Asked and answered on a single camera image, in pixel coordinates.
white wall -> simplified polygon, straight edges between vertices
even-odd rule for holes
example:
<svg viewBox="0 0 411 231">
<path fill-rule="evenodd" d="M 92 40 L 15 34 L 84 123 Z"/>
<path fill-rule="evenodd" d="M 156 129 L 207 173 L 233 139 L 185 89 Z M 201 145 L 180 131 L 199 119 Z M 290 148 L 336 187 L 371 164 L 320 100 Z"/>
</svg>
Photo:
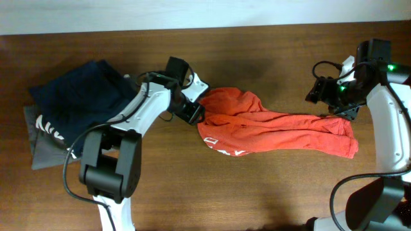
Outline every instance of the white wall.
<svg viewBox="0 0 411 231">
<path fill-rule="evenodd" d="M 0 35 L 411 19 L 411 0 L 0 0 Z"/>
</svg>

navy blue cloth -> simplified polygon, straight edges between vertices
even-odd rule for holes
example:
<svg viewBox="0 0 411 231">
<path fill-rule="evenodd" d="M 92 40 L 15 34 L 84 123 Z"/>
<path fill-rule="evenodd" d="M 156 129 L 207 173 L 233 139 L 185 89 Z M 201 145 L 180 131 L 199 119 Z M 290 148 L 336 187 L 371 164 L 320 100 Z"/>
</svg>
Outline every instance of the navy blue cloth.
<svg viewBox="0 0 411 231">
<path fill-rule="evenodd" d="M 44 86 L 29 89 L 43 119 L 64 137 L 66 145 L 88 127 L 107 122 L 137 95 L 106 61 L 88 62 Z M 84 139 L 74 146 L 80 156 Z"/>
</svg>

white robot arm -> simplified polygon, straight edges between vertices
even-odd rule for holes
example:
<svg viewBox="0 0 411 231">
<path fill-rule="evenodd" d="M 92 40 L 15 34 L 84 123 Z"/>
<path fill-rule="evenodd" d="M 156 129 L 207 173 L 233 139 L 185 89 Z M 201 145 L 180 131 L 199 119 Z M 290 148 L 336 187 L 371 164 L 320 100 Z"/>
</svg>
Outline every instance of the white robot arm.
<svg viewBox="0 0 411 231">
<path fill-rule="evenodd" d="M 316 76 L 315 67 L 321 63 L 340 69 L 340 77 L 325 79 Z M 360 107 L 367 105 L 374 125 L 379 173 L 342 180 L 331 194 L 331 218 L 310 219 L 307 227 L 314 231 L 411 230 L 409 211 L 408 215 L 396 211 L 404 203 L 411 209 L 411 120 L 408 113 L 411 103 L 411 68 L 392 63 L 390 42 L 377 39 L 358 46 L 354 67 L 352 56 L 343 65 L 330 62 L 318 64 L 313 69 L 317 81 L 306 100 L 314 103 L 323 101 L 329 105 L 331 113 L 351 120 L 355 119 Z M 339 186 L 349 180 L 365 177 L 379 179 L 353 193 L 346 210 L 334 215 L 333 197 Z"/>
<path fill-rule="evenodd" d="M 164 72 L 146 74 L 138 95 L 108 121 L 110 126 L 87 134 L 79 179 L 93 199 L 101 202 L 98 207 L 104 231 L 113 230 L 113 225 L 116 230 L 135 230 L 130 197 L 140 177 L 141 139 L 155 118 L 165 111 L 188 124 L 204 118 L 204 108 L 197 99 L 209 86 L 194 72 L 183 86 L 188 69 L 185 61 L 170 57 Z M 118 159 L 101 154 L 102 148 L 112 146 L 119 147 Z M 104 204 L 109 206 L 111 215 Z"/>
</svg>

wood grain surface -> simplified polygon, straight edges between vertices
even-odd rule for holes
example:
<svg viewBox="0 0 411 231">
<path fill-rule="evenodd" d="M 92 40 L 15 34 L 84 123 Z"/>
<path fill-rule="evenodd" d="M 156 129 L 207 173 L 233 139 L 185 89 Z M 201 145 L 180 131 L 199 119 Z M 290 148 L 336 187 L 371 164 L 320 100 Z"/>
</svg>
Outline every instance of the wood grain surface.
<svg viewBox="0 0 411 231">
<path fill-rule="evenodd" d="M 176 56 L 212 87 L 249 90 L 276 112 L 320 115 L 327 112 L 325 104 L 304 101 L 314 84 L 313 64 L 342 62 L 373 37 L 391 40 L 393 61 L 411 65 L 409 21 L 0 37 L 0 229 L 101 230 L 97 206 L 64 191 L 62 166 L 31 170 L 22 112 L 33 103 L 29 87 L 89 60 L 106 59 L 122 74 L 137 74 L 164 69 L 168 57 Z M 132 196 L 135 226 L 245 230 L 329 216 L 333 186 L 375 167 L 368 108 L 352 125 L 360 143 L 354 159 L 308 150 L 235 158 L 208 148 L 195 126 L 157 119 L 143 139 L 141 179 Z M 68 171 L 70 187 L 86 195 L 77 178 L 79 163 Z M 343 186 L 336 210 L 344 209 L 348 196 L 365 183 Z"/>
</svg>

orange cloth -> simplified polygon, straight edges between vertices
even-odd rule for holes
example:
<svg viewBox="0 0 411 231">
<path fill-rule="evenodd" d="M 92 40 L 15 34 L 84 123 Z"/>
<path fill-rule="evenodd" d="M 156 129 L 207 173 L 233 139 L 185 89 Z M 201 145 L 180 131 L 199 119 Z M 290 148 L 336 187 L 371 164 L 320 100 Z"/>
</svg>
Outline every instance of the orange cloth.
<svg viewBox="0 0 411 231">
<path fill-rule="evenodd" d="M 210 148 L 226 155 L 307 149 L 353 158 L 358 151 L 345 119 L 271 112 L 255 94 L 233 87 L 212 90 L 200 103 L 206 113 L 198 131 Z"/>
</svg>

